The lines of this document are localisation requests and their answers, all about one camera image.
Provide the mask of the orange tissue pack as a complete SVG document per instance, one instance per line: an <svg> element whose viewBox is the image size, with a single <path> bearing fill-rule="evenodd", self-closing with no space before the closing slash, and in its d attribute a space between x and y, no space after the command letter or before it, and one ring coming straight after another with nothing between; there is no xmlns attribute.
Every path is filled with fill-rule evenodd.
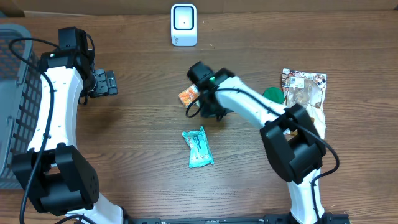
<svg viewBox="0 0 398 224"><path fill-rule="evenodd" d="M200 92L198 91L198 88L195 85L191 85L188 87L186 90L182 91L181 93L178 94L178 97L181 101L181 103L188 108L188 106L198 98L200 95Z"/></svg>

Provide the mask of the teal wipes packet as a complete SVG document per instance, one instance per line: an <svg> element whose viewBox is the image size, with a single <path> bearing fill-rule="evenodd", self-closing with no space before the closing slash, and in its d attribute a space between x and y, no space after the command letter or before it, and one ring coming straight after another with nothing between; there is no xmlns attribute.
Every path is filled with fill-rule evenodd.
<svg viewBox="0 0 398 224"><path fill-rule="evenodd" d="M183 131L182 136L190 148L189 168L214 164L214 158L203 126L199 130Z"/></svg>

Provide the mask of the green lid jar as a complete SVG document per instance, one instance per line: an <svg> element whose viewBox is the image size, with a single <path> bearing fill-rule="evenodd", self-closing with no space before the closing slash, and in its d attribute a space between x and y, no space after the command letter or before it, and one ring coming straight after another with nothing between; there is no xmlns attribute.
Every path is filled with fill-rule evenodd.
<svg viewBox="0 0 398 224"><path fill-rule="evenodd" d="M263 92L263 97L273 102L283 104L285 97L281 89L276 87L270 87Z"/></svg>

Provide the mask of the brown snack bag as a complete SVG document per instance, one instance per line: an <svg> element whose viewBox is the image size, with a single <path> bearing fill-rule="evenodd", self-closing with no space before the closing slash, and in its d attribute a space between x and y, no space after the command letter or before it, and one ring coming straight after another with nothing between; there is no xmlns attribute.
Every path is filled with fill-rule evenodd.
<svg viewBox="0 0 398 224"><path fill-rule="evenodd" d="M326 122L323 103L326 96L327 74L307 73L284 68L281 74L284 104L303 106L320 137L325 138Z"/></svg>

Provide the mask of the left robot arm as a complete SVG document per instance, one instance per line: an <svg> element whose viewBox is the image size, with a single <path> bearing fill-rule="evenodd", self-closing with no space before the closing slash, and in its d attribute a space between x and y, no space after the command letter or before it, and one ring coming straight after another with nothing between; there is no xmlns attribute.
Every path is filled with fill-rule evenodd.
<svg viewBox="0 0 398 224"><path fill-rule="evenodd" d="M22 201L61 222L128 223L124 209L100 192L98 175L76 141L78 105L116 95L114 72L95 69L93 39L77 27L60 29L58 43L34 69L42 84L38 121L27 152L11 165L24 189Z"/></svg>

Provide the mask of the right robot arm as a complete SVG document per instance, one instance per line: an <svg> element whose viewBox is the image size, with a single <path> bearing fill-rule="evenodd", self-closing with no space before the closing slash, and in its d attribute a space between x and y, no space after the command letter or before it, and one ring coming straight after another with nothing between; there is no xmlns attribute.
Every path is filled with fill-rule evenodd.
<svg viewBox="0 0 398 224"><path fill-rule="evenodd" d="M200 93L197 112L202 117L221 120L235 112L259 130L269 164L288 184L290 220L321 223L325 211L317 176L326 149L306 109L268 100L225 68L214 72L197 62L189 68L187 77Z"/></svg>

